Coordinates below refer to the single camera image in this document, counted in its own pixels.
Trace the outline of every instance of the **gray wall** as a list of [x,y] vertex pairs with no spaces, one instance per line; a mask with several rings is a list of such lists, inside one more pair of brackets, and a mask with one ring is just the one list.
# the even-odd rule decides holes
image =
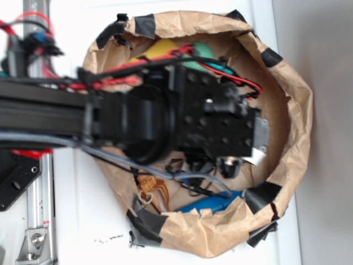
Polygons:
[[303,265],[352,264],[353,1],[273,0],[280,54],[314,90],[296,193]]

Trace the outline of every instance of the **brown paper bag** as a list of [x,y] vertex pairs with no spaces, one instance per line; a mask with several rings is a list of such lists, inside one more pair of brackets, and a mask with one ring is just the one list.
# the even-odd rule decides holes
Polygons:
[[[240,76],[260,84],[264,93],[251,102],[260,106],[270,123],[267,158],[258,166],[247,164],[235,179],[226,180],[233,190],[244,190],[224,211],[189,213],[173,210],[199,200],[173,182],[165,181],[171,212],[158,214],[142,206],[131,174],[98,161],[127,214],[133,243],[215,257],[248,240],[256,243],[276,228],[306,169],[312,127],[312,91],[299,74],[254,35],[246,22],[201,12],[179,11],[150,14],[130,20],[118,15],[90,46],[84,68],[94,73],[124,64],[158,39],[177,45],[203,41],[215,58],[229,58],[228,65]],[[109,148],[111,152],[120,150]],[[171,154],[172,158],[183,154]]]

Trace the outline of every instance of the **tape piece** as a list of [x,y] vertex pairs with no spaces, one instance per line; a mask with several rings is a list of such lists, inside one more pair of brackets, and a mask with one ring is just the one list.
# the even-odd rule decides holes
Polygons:
[[248,245],[256,247],[261,240],[266,240],[268,233],[277,231],[278,223],[272,222],[260,229],[250,232],[250,239],[247,241]]
[[131,244],[159,247],[163,241],[159,237],[159,233],[168,217],[145,210],[138,197],[134,198],[132,208],[137,217],[130,210],[127,212],[127,219],[131,227]]
[[154,15],[144,15],[135,17],[135,33],[150,39],[154,39],[154,32],[156,31],[156,21]]
[[242,197],[253,214],[256,214],[263,207],[274,201],[281,188],[281,186],[276,184],[264,182],[259,187],[244,190]]
[[125,31],[126,23],[117,23],[113,22],[109,24],[96,38],[97,46],[99,49],[104,48],[104,46],[108,43],[108,40],[111,36],[117,34],[123,34]]
[[231,11],[230,13],[226,14],[226,17],[227,18],[233,18],[233,19],[240,20],[242,22],[247,23],[247,21],[243,17],[243,15],[239,11],[237,11],[236,9]]
[[283,58],[271,48],[267,48],[265,51],[263,51],[261,53],[261,58],[263,59],[263,62],[267,68],[274,67],[283,60]]

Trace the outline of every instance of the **gray cable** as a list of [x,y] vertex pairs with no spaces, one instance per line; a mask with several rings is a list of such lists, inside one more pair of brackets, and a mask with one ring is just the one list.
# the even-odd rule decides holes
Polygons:
[[46,134],[31,134],[27,132],[18,133],[18,132],[12,132],[12,131],[0,131],[0,141],[40,142],[40,143],[55,144],[55,145],[68,146],[68,147],[79,147],[84,152],[87,152],[97,157],[101,157],[112,163],[122,163],[133,168],[139,168],[161,178],[174,179],[176,181],[180,181],[184,178],[204,178],[217,184],[218,186],[226,190],[230,195],[232,192],[224,182],[222,182],[220,179],[216,178],[215,176],[212,176],[209,174],[200,173],[200,172],[179,172],[179,173],[162,172],[153,167],[139,165],[128,158],[118,156],[113,153],[109,153],[95,147],[81,144],[78,141],[65,139],[62,137],[46,135]]
[[80,143],[72,139],[47,135],[31,134],[28,132],[0,131],[0,141],[12,142],[44,142],[46,144],[62,145],[68,147],[79,147]]

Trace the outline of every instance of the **metal bracket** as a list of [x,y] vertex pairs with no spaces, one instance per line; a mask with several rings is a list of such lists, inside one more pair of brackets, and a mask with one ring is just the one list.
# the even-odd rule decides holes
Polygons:
[[6,211],[41,172],[39,160],[0,150],[0,211]]
[[47,228],[28,229],[16,265],[52,263]]

